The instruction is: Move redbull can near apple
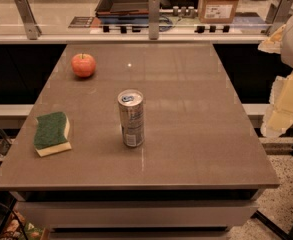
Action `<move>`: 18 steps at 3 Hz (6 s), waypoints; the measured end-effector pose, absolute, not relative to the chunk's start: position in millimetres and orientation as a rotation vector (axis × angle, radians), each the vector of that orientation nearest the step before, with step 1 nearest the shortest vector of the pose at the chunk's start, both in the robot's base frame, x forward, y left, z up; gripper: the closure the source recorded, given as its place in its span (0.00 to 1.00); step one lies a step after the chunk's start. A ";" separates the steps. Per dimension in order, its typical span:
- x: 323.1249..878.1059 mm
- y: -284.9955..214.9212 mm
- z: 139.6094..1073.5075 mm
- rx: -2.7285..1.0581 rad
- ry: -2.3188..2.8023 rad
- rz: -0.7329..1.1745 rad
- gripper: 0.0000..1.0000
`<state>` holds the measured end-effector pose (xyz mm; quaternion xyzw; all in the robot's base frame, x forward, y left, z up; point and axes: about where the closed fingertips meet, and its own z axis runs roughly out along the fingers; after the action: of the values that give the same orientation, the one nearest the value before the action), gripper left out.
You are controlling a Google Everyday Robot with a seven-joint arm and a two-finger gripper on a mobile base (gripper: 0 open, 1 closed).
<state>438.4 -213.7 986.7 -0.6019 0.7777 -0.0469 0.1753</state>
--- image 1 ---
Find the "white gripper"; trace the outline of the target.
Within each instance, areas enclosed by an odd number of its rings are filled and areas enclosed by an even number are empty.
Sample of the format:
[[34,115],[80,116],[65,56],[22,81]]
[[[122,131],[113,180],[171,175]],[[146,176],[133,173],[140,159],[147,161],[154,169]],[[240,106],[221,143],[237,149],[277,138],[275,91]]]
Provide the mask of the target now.
[[[258,45],[266,53],[281,53],[283,63],[293,68],[293,15],[272,35]],[[273,82],[269,106],[260,131],[264,137],[277,138],[293,125],[293,71],[287,77],[277,76]]]

